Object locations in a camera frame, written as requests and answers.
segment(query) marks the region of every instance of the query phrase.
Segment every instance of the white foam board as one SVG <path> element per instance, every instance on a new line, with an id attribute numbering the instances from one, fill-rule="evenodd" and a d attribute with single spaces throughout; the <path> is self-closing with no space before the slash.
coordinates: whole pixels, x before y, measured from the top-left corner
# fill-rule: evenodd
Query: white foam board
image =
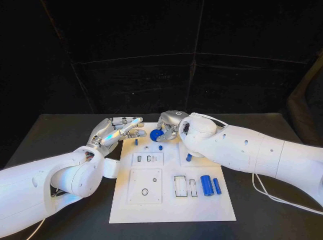
<path id="1" fill-rule="evenodd" d="M 155 122 L 145 122 L 143 129 L 147 133 L 155 128 Z M 179 139 L 166 142 L 153 142 L 150 137 L 127 139 L 122 142 L 119 171 L 117 175 L 114 197 L 111 205 L 109 221 L 118 223 L 158 223 L 158 222 L 207 222 L 235 221 L 230 196 L 226 188 L 222 167 L 206 158 L 193 158 L 190 162 L 183 162 L 187 153 Z M 132 161 L 134 153 L 163 153 L 163 165 L 154 164 L 137 166 Z M 160 170 L 161 178 L 161 198 L 153 198 L 144 202 L 138 195 L 135 203 L 130 202 L 130 179 L 132 170 Z M 140 174 L 138 181 L 150 181 L 150 174 Z M 210 179 L 217 178 L 222 194 L 203 195 L 200 176 L 209 175 Z M 176 197 L 174 176 L 184 176 L 187 196 Z M 192 186 L 189 180 L 194 180 L 196 195 L 192 197 Z"/>

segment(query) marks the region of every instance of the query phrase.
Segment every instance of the blue part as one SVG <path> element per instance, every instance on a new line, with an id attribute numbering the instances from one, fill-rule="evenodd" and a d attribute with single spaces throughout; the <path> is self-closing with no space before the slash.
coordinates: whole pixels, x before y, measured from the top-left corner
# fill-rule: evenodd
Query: blue part
<path id="1" fill-rule="evenodd" d="M 213 178 L 213 186 L 215 186 L 216 194 L 222 194 L 222 191 L 220 191 L 220 188 L 219 188 L 219 183 L 217 183 L 217 179 L 216 179 L 216 178 Z"/>
<path id="2" fill-rule="evenodd" d="M 210 196 L 215 194 L 213 187 L 212 187 L 212 182 L 210 182 L 210 176 L 203 175 L 200 177 L 200 184 L 202 184 L 202 190 L 203 190 L 203 195 Z"/>
<path id="3" fill-rule="evenodd" d="M 192 155 L 190 155 L 190 154 L 187 154 L 187 156 L 186 156 L 186 161 L 187 161 L 187 162 L 192 161 Z"/>
<path id="4" fill-rule="evenodd" d="M 148 134 L 148 137 L 150 137 L 151 141 L 155 142 L 158 136 L 161 136 L 163 134 L 164 134 L 164 132 L 161 130 L 154 129 Z"/>

